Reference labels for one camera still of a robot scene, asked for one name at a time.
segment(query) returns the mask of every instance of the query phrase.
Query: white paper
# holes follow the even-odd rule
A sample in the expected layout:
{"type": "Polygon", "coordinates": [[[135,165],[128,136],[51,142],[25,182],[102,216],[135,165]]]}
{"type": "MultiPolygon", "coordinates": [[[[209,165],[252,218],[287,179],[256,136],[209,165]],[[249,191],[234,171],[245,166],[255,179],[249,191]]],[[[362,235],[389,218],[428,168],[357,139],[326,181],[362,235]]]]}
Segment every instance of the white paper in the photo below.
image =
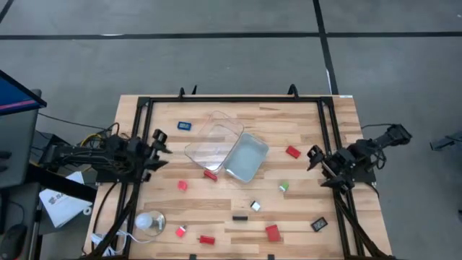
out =
{"type": "MultiPolygon", "coordinates": [[[[79,171],[72,173],[66,178],[81,184],[84,183],[82,172],[79,171]]],[[[82,210],[92,205],[91,202],[76,199],[50,189],[41,191],[39,197],[43,206],[45,206],[48,215],[50,215],[55,228],[62,227],[69,220],[73,219],[82,212],[82,210]]]]}

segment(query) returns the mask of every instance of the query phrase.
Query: white ball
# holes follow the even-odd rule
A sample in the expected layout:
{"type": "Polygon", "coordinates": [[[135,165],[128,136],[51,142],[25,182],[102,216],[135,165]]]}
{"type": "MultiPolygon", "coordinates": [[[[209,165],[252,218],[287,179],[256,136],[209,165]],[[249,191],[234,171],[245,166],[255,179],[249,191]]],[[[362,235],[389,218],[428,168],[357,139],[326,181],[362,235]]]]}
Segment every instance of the white ball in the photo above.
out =
{"type": "Polygon", "coordinates": [[[152,226],[152,217],[149,213],[141,213],[136,216],[135,226],[139,229],[146,230],[152,226]]]}

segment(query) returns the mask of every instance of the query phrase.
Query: blue screen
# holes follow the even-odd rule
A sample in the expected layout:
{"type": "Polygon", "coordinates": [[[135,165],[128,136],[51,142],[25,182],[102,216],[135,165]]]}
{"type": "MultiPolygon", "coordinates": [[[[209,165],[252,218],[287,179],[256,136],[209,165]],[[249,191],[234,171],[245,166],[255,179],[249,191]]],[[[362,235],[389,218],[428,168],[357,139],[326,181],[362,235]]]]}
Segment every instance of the blue screen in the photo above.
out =
{"type": "Polygon", "coordinates": [[[0,77],[0,113],[39,108],[40,103],[0,77]]]}

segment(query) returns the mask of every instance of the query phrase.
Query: computer monitor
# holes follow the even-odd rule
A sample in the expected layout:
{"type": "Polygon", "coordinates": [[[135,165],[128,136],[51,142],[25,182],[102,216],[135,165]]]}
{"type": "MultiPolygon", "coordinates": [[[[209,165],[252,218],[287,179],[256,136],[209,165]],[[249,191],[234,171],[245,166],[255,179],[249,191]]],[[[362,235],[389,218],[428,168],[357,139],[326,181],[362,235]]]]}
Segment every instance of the computer monitor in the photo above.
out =
{"type": "Polygon", "coordinates": [[[0,116],[46,107],[46,102],[0,70],[0,116]]]}

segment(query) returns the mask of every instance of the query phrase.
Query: wooden table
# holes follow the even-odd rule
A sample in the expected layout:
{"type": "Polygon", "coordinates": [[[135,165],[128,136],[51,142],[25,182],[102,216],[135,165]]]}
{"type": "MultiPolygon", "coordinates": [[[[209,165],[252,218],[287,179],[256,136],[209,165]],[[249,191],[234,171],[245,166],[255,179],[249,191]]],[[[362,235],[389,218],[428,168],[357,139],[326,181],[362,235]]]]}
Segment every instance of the wooden table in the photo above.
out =
{"type": "MultiPolygon", "coordinates": [[[[131,133],[138,97],[121,96],[115,117],[121,133],[131,133]]],[[[347,146],[362,138],[354,100],[335,96],[334,104],[342,144],[347,146]]],[[[325,111],[331,146],[335,147],[327,108],[325,111]]],[[[156,128],[168,135],[167,146],[173,154],[161,154],[161,158],[170,163],[153,173],[150,182],[141,185],[137,214],[159,210],[166,216],[167,225],[156,242],[132,243],[130,259],[187,259],[190,254],[197,254],[198,259],[267,259],[268,254],[274,254],[276,259],[343,258],[332,191],[319,186],[324,180],[320,166],[306,171],[306,152],[314,144],[323,148],[315,103],[155,103],[150,131],[156,128]],[[195,135],[212,111],[236,118],[245,125],[245,132],[270,147],[266,161],[250,183],[240,183],[223,170],[216,183],[203,178],[204,170],[184,155],[185,146],[195,142],[195,135]],[[191,122],[192,130],[178,130],[179,121],[191,122]],[[285,153],[288,145],[302,151],[298,160],[285,153]],[[177,189],[179,180],[188,182],[187,192],[177,189]],[[278,189],[282,181],[289,182],[285,193],[278,189]],[[249,207],[253,200],[261,204],[259,212],[249,207]],[[234,212],[247,213],[248,221],[232,221],[234,212]],[[325,217],[328,226],[315,233],[310,224],[319,217],[325,217]],[[280,242],[268,242],[266,237],[265,227],[273,224],[277,224],[281,232],[280,242]],[[187,225],[183,238],[175,235],[180,225],[187,225]],[[200,244],[200,235],[215,237],[215,245],[200,244]]],[[[95,213],[110,186],[106,183],[98,189],[86,252],[90,251],[95,213]]],[[[120,185],[117,185],[108,197],[97,233],[106,233],[113,224],[119,191],[120,185]]],[[[377,195],[362,184],[356,185],[353,194],[359,222],[378,247],[391,254],[377,195]]],[[[347,227],[350,248],[355,254],[349,224],[347,227]]],[[[136,228],[134,235],[138,239],[149,239],[136,228]]]]}

